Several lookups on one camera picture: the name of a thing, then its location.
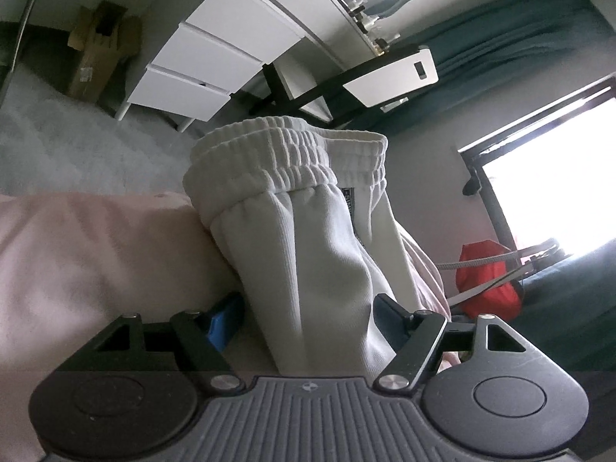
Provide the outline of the dark teal left curtain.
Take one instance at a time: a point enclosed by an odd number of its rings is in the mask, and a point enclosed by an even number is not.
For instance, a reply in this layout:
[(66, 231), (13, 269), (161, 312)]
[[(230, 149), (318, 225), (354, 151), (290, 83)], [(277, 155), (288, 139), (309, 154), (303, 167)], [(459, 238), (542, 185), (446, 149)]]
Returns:
[(393, 44), (429, 48), (439, 80), (384, 113), (373, 107), (346, 127), (392, 137), (565, 54), (615, 37), (590, 0), (496, 0)]

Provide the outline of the white drawer desk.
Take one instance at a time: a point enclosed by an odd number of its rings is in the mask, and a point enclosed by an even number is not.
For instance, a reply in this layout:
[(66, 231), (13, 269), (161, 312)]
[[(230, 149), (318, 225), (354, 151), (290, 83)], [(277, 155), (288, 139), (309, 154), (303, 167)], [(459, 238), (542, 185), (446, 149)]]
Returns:
[(345, 71), (377, 56), (338, 0), (154, 0), (115, 114), (134, 105), (208, 121), (296, 44), (313, 71)]

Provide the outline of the white black chair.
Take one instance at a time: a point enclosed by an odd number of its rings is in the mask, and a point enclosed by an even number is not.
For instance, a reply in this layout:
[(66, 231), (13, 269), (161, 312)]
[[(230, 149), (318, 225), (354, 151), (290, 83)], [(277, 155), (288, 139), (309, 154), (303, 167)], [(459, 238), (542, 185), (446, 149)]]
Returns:
[(367, 110), (399, 105), (409, 94), (439, 81), (431, 50), (415, 44), (325, 79), (287, 54), (264, 66), (263, 75), (270, 113), (324, 128), (345, 125)]

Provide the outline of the dark teal right curtain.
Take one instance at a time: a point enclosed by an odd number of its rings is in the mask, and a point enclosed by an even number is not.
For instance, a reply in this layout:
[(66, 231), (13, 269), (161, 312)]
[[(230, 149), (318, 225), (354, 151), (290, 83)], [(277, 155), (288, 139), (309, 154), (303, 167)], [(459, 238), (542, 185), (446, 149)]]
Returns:
[(615, 243), (524, 281), (511, 326), (568, 371), (615, 369)]

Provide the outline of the white sweatpants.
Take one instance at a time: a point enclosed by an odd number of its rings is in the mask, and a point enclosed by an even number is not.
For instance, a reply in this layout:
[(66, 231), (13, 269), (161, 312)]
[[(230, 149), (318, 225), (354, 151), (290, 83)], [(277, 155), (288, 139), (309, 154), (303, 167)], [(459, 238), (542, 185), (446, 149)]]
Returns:
[(278, 371), (375, 376), (393, 349), (374, 299), (450, 312), (440, 272), (393, 216), (388, 141), (292, 117), (215, 129), (184, 188), (237, 272)]

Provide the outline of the dark teal curtain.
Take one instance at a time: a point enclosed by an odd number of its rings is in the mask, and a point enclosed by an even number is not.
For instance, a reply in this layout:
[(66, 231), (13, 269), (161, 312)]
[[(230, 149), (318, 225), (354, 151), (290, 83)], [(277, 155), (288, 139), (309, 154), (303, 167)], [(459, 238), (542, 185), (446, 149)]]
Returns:
[(524, 281), (511, 326), (568, 371), (615, 369), (615, 243)]
[(565, 54), (615, 37), (590, 0), (496, 0), (393, 44), (429, 48), (439, 80), (384, 113), (373, 107), (346, 127), (392, 137)]

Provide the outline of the pink bed sheet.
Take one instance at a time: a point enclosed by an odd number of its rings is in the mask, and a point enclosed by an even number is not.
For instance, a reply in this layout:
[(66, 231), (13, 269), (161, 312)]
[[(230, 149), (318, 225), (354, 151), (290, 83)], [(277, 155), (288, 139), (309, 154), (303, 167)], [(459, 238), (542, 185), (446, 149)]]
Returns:
[[(237, 272), (183, 195), (60, 193), (1, 200), (1, 457), (37, 461), (32, 390), (116, 317), (209, 310)], [(224, 356), (241, 375), (284, 374), (254, 314)]]

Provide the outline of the red bag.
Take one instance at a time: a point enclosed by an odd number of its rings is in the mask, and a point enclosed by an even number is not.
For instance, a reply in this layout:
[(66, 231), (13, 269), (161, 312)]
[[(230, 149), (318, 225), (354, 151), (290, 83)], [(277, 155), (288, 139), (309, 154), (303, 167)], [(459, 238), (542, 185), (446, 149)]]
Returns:
[[(509, 253), (509, 249), (492, 240), (469, 243), (462, 246), (459, 260), (471, 261)], [(456, 270), (455, 284), (459, 292), (465, 292), (479, 285), (494, 281), (506, 274), (506, 262), (497, 261), (477, 267), (464, 267)], [(515, 319), (522, 309), (522, 300), (514, 285), (507, 283), (484, 291), (457, 306), (469, 318), (475, 319), (479, 314), (494, 314), (504, 321)]]

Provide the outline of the brown cardboard box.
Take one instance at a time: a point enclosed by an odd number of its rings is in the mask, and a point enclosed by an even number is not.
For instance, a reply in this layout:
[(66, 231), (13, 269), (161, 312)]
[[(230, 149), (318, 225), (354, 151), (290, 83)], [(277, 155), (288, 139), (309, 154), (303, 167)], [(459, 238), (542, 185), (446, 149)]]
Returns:
[(66, 94), (96, 103), (116, 67), (137, 55), (142, 43), (142, 23), (125, 16), (126, 8), (103, 0), (95, 10), (79, 9), (68, 46), (79, 53)]

